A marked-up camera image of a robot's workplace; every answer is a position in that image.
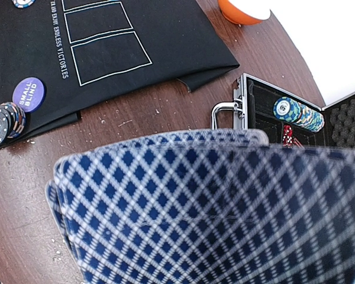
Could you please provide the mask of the boxed deck of cards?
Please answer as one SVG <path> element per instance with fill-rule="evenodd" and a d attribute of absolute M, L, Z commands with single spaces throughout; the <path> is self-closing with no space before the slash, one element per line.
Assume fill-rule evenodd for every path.
<path fill-rule="evenodd" d="M 46 196 L 86 283 L 354 283 L 355 150 L 261 130 L 62 157 Z"/>

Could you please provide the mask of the blue small blind button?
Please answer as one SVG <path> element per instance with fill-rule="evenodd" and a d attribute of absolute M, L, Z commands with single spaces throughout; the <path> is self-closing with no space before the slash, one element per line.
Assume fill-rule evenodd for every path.
<path fill-rule="evenodd" d="M 23 79 L 15 87 L 12 101 L 24 112 L 32 113 L 39 109 L 45 99 L 45 87 L 43 82 L 35 77 Z"/>

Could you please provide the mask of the black poker chip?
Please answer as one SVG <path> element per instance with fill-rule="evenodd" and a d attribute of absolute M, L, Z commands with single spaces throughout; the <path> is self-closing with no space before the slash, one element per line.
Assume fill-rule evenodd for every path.
<path fill-rule="evenodd" d="M 0 104 L 0 145 L 20 136 L 26 125 L 26 114 L 13 102 Z"/>

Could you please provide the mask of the white blue chips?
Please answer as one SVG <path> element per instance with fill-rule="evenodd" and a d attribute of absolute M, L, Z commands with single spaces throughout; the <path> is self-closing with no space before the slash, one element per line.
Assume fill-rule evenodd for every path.
<path fill-rule="evenodd" d="M 16 8 L 24 9 L 30 7 L 36 0 L 12 0 Z"/>

